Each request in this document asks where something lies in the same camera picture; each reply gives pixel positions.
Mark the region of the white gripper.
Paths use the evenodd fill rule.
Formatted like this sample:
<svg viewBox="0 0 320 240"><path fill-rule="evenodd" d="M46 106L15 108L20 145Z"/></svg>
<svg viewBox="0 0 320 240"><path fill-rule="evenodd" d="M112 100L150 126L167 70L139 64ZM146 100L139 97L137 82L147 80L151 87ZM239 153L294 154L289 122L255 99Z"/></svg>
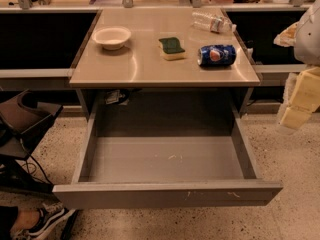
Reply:
<svg viewBox="0 0 320 240"><path fill-rule="evenodd" d="M300 18L278 34L273 43L294 46L297 60L317 65L299 74L290 73L279 108L279 129L298 130L320 107L320 0L316 0Z"/></svg>

